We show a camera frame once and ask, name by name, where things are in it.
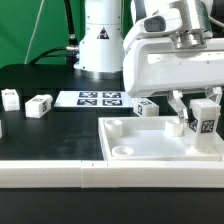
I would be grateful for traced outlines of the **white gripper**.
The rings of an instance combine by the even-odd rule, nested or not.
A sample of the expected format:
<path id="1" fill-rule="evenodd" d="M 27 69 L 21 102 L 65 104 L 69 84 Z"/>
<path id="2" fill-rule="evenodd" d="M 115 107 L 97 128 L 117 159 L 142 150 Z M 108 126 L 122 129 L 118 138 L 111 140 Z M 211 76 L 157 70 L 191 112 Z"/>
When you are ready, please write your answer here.
<path id="1" fill-rule="evenodd" d="M 223 91 L 216 86 L 224 86 L 224 39 L 209 39 L 205 49 L 182 50 L 168 37 L 137 40 L 124 58 L 123 80 L 131 97 L 170 91 L 168 103 L 186 124 L 188 111 L 180 90 L 206 88 L 207 99 L 221 102 Z"/>

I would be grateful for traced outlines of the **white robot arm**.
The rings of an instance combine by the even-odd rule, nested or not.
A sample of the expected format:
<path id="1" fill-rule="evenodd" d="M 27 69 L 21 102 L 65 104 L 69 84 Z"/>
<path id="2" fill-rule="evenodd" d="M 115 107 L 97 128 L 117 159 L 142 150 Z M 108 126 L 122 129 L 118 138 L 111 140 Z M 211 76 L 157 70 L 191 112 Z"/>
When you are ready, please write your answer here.
<path id="1" fill-rule="evenodd" d="M 215 102 L 224 89 L 224 38 L 210 22 L 214 0 L 146 0 L 131 4 L 135 23 L 123 48 L 123 80 L 132 98 L 168 96 L 182 120 L 183 93 L 203 90 Z"/>

